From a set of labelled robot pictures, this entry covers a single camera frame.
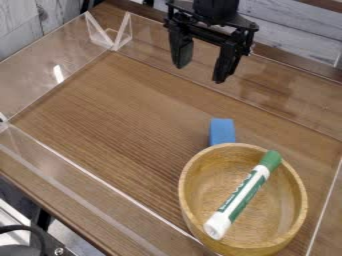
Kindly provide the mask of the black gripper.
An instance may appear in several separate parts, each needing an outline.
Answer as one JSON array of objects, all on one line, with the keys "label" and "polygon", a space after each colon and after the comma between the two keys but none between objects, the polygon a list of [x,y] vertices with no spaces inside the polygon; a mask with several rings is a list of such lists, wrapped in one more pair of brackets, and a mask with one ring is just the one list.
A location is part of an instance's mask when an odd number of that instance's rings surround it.
[{"label": "black gripper", "polygon": [[194,38],[221,47],[213,81],[224,83],[234,74],[242,55],[250,54],[256,22],[238,14],[240,0],[166,0],[173,63],[178,69],[193,60]]}]

